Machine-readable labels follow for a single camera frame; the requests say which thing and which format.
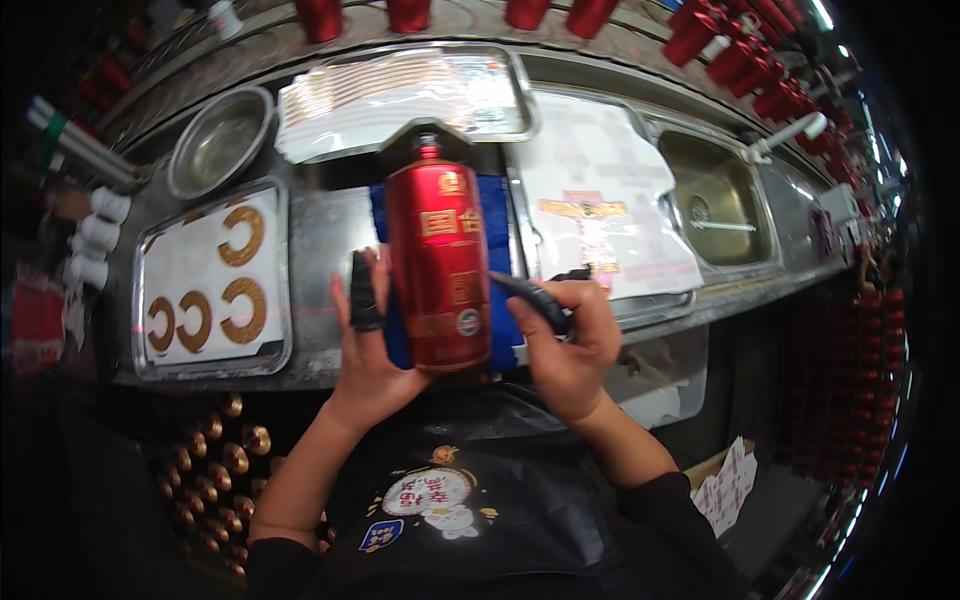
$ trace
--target metal tray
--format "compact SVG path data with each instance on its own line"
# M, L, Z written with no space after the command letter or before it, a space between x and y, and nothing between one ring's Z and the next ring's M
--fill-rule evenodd
M277 294L280 304L280 326L283 339L268 342L261 346L254 356L211 360L198 363L177 365L156 365L146 353L146 327L143 285L144 251L147 242L154 235L163 232L183 220L184 215L168 219L151 228L145 229L137 239L133 257L133 293L131 346L133 367L143 381L187 381L194 379L226 379L233 377L252 377L275 373L286 365L293 352L293 321L290 315L290 286L287 275L287 229L289 194L287 186L274 177L264 177L250 181L221 196L215 201L202 204L189 212L204 214L222 208L227 203L249 196L250 194L274 188L276 190L276 277Z
M355 62L377 59L397 52L418 49L439 49L442 50L445 55L454 58L471 56L489 57L492 60L497 60L506 65L511 88L513 89L516 99L516 108L519 111L519 121L522 124L521 129L509 133L464 133L464 136L470 141L474 143L525 142L529 141L537 133L540 128L540 116L537 112L537 103L531 92L530 80L527 77L526 69L523 67L523 61L518 55L501 46L460 41L429 41L396 44L347 53L326 61L319 66L343 66ZM315 164L346 156L374 153L380 149L380 145L380 143L367 144L336 150L309 158L302 164Z

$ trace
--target white paper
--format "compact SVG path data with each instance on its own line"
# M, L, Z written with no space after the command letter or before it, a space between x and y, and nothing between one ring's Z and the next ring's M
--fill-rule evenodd
M743 438L737 437L731 444L724 464L716 476L710 475L693 495L693 504L713 528L713 535L720 537L733 527L747 494L754 488L756 457L746 454Z
M234 250L246 246L250 239L250 226L243 223L234 228L223 225L227 215L237 204L186 225L174 225L164 231L144 256L144 346L147 359L158 365L196 363L240 356L253 356L266 342L283 339L280 318L279 282L276 275L276 190L267 189L251 194L240 206L256 209L263 219L263 241L259 251L245 265L230 267L221 259L217 247L227 242ZM246 296L227 303L222 296L227 286L239 277L256 281L267 303L267 318L263 330L255 340L245 345L233 343L221 328L220 322L232 319L237 326L248 323L252 315L252 303ZM165 352L159 353L151 346L147 336L154 332L161 336L166 331L164 314L155 318L148 314L151 304L158 296L170 301L174 308L174 327L184 325L187 333L196 333L200 327L200 310L190 308L186 313L180 309L180 299L191 290L197 290L210 304L210 337L200 352L187 350L175 334Z
M693 251L660 211L673 173L625 110L535 95L540 133L516 144L516 159L543 278L593 263L611 300L701 287ZM570 214L584 204L590 214Z

